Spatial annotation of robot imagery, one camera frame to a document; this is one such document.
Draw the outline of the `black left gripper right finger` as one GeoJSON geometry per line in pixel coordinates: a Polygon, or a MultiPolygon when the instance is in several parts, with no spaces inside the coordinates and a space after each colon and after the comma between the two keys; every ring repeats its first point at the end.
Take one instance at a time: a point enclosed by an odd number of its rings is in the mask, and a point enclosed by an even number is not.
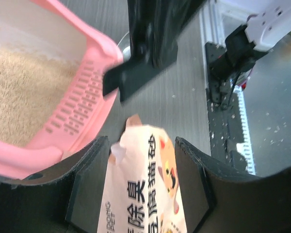
{"type": "Polygon", "coordinates": [[[291,167],[238,171],[177,137],[175,156],[190,233],[291,233],[291,167]]]}

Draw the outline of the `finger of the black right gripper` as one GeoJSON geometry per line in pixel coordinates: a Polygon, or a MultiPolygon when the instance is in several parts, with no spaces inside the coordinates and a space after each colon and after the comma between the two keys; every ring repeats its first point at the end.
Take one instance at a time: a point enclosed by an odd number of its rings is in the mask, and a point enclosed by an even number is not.
{"type": "Polygon", "coordinates": [[[158,0],[129,0],[129,62],[143,61],[159,63],[157,35],[157,16],[160,12],[158,0]]]}
{"type": "Polygon", "coordinates": [[[179,35],[204,3],[204,0],[155,1],[152,60],[156,67],[166,64],[179,35]]]}

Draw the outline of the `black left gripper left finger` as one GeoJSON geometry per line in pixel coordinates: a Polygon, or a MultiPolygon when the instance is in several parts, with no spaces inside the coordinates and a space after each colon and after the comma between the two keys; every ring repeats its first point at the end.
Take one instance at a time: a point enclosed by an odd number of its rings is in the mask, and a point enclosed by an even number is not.
{"type": "Polygon", "coordinates": [[[0,176],[0,233],[97,232],[109,149],[101,136],[23,180],[0,176]]]}

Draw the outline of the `metal litter scoop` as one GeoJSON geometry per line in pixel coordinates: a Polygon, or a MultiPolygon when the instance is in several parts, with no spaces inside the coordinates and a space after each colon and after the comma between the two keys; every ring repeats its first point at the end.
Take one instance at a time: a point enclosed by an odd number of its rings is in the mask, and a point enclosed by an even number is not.
{"type": "Polygon", "coordinates": [[[130,52],[130,35],[129,32],[127,32],[122,39],[119,41],[118,45],[119,49],[122,52],[123,55],[123,61],[127,61],[130,56],[131,56],[131,52],[130,52]]]}

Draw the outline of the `pink cat litter bag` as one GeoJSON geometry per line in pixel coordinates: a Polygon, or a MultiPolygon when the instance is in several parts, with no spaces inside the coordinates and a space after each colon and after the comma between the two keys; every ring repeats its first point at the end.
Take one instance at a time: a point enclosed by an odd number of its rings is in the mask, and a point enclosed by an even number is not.
{"type": "Polygon", "coordinates": [[[173,142],[138,115],[111,146],[97,232],[187,232],[173,142]]]}

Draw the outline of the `black bag clip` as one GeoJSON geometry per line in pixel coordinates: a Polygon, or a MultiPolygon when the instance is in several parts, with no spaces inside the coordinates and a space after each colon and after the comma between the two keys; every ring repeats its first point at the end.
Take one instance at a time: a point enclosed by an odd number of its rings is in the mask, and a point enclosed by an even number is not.
{"type": "Polygon", "coordinates": [[[148,82],[173,65],[177,61],[177,56],[178,45],[175,44],[167,63],[159,68],[154,68],[152,63],[146,60],[145,56],[141,58],[131,57],[124,63],[107,70],[104,74],[102,82],[103,96],[105,97],[118,89],[120,101],[127,101],[148,82]]]}

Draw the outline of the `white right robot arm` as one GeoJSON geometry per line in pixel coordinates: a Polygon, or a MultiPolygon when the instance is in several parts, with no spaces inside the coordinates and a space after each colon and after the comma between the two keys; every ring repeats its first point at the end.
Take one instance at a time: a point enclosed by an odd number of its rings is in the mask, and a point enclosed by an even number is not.
{"type": "MultiPolygon", "coordinates": [[[[202,0],[128,1],[130,51],[148,82],[177,59],[177,39],[204,5],[202,0]]],[[[291,0],[275,0],[248,17],[226,38],[226,52],[210,65],[211,74],[226,80],[249,70],[291,31],[291,0]]]]}

